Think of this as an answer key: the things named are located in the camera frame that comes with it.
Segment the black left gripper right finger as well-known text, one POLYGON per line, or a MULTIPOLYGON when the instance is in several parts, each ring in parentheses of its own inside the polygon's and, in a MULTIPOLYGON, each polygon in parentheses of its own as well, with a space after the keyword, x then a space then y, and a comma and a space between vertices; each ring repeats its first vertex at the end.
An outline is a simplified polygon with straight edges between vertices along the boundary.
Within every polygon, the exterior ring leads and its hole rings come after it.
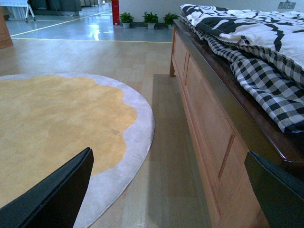
POLYGON ((272 228, 304 226, 304 183, 250 151, 245 168, 253 192, 272 228))

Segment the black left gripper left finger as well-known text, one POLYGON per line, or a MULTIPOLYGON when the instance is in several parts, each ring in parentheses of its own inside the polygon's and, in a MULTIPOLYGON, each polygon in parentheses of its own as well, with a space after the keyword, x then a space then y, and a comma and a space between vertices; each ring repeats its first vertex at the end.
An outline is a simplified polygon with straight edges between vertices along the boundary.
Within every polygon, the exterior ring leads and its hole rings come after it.
POLYGON ((86 148, 0 209, 2 228, 71 228, 86 194, 94 163, 86 148))

